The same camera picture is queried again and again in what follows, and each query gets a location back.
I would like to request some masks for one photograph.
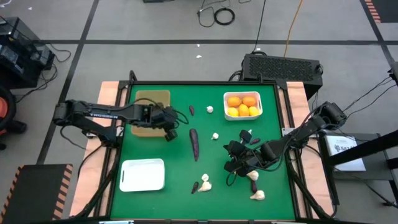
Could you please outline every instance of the garlic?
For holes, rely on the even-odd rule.
[[[206,107],[207,112],[212,113],[213,112],[213,107],[212,106],[208,106]]]
[[[258,180],[258,178],[259,178],[259,173],[257,172],[257,171],[252,171],[252,172],[250,172],[250,173],[248,173],[248,174],[246,174],[251,180],[254,180],[254,181],[256,181],[256,180]]]
[[[211,189],[211,183],[204,181],[204,183],[199,188],[198,192],[205,192]]]
[[[253,200],[264,200],[266,198],[266,195],[262,190],[258,190],[254,195],[250,196],[250,199]]]
[[[204,182],[206,182],[206,181],[209,180],[209,175],[203,174],[203,176],[201,177],[201,179],[202,179]]]
[[[218,134],[217,134],[217,133],[214,133],[214,134],[213,134],[213,136],[211,137],[211,140],[213,140],[213,139],[215,139],[215,140],[218,139]]]

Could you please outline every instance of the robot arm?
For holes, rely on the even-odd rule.
[[[314,111],[314,115],[306,123],[279,140],[261,144],[257,147],[260,148],[259,151],[256,150],[257,148],[250,149],[237,141],[229,142],[224,148],[232,160],[226,162],[224,169],[228,172],[236,172],[241,177],[258,168],[266,169],[278,162],[287,149],[304,147],[311,135],[323,129],[338,129],[345,124],[346,120],[346,115],[335,103],[325,102]]]
[[[120,119],[137,127],[164,129],[167,141],[177,137],[175,131],[177,112],[170,106],[164,108],[161,103],[155,105],[133,103],[119,107],[67,100],[56,105],[52,121],[58,126],[78,127],[83,134],[93,133],[105,146],[118,146],[115,127],[104,127],[87,117]]]

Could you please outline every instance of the small purple vegetable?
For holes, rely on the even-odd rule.
[[[253,139],[253,141],[251,141],[250,144],[256,144],[256,143],[259,143],[259,142],[260,142],[260,139],[257,138],[257,139]]]
[[[254,194],[257,192],[257,185],[256,185],[256,181],[254,181],[254,180],[251,181],[251,191]]]
[[[199,182],[196,181],[193,184],[193,188],[192,188],[191,194],[194,194],[198,190],[198,187],[199,187]]]
[[[192,116],[195,114],[195,110],[193,109],[193,106],[189,106],[189,111],[191,112]]]
[[[199,140],[197,131],[195,129],[189,130],[189,137],[191,138],[192,142],[193,156],[195,161],[197,161],[199,158]]]

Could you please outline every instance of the gray floor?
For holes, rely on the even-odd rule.
[[[19,16],[41,39],[78,40],[94,0],[13,0],[3,16]],[[102,81],[126,80],[131,69],[139,80],[227,80],[236,70],[252,44],[178,44],[178,40],[253,40],[256,37],[262,1],[238,4],[231,0],[236,20],[230,26],[200,27],[196,15],[200,0],[175,0],[162,4],[144,4],[141,0],[100,0],[91,23],[87,40],[176,40],[175,44],[85,44],[78,51],[76,69],[67,99],[96,102]],[[298,0],[268,0],[260,39],[285,40]],[[211,22],[204,12],[202,23]],[[398,40],[398,24],[378,24],[385,40]],[[344,40],[377,40],[359,0],[306,0],[292,30],[292,40],[341,40],[341,45],[290,45],[287,56],[317,59],[325,68],[324,85],[319,102],[334,101],[341,107],[350,104],[375,84],[387,77],[389,64],[379,45],[346,45]],[[56,47],[73,52],[77,45]],[[258,45],[269,55],[282,56],[284,45]],[[398,46],[388,46],[398,60]],[[18,104],[17,119],[29,125],[23,135],[2,138],[8,149],[0,152],[0,198],[5,198],[17,166],[35,164],[47,133],[53,107],[70,71],[72,58],[57,63],[58,78],[46,90],[38,91]],[[370,103],[389,85],[377,89],[352,110]],[[393,88],[372,107],[352,115],[343,130],[346,132],[386,134],[397,129],[398,120]],[[75,128],[65,134],[81,145],[86,139]],[[83,151],[54,133],[45,163],[72,163],[79,166]],[[398,156],[390,150],[390,156]],[[73,177],[68,206],[73,197]],[[387,182],[371,182],[372,186],[393,200]],[[337,217],[342,220],[394,223],[398,213],[383,207],[381,200],[363,184],[337,181],[341,199]]]

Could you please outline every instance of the green tabletop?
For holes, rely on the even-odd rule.
[[[231,187],[226,185],[228,172],[223,169],[229,160],[223,145],[239,140],[242,129],[252,130],[253,138],[261,142],[279,139],[280,123],[272,85],[134,85],[131,101],[138,90],[169,90],[171,105],[189,119],[180,124],[178,137],[167,142],[164,138],[140,138],[126,127],[121,149],[121,164],[130,159],[161,158],[165,164],[165,186],[149,192],[122,192],[120,172],[116,182],[111,218],[161,219],[254,219],[293,220],[294,210],[286,166],[275,172],[259,170],[257,187],[266,199],[251,200],[251,182],[237,177]],[[224,118],[223,95],[227,91],[257,91],[261,95],[263,114],[254,121],[227,121]],[[191,116],[188,107],[195,108]],[[207,113],[206,107],[214,107]],[[200,155],[194,161],[189,130],[198,132]],[[211,140],[213,133],[220,135]],[[208,192],[191,194],[193,183],[201,185],[201,176],[208,174],[213,188]]]

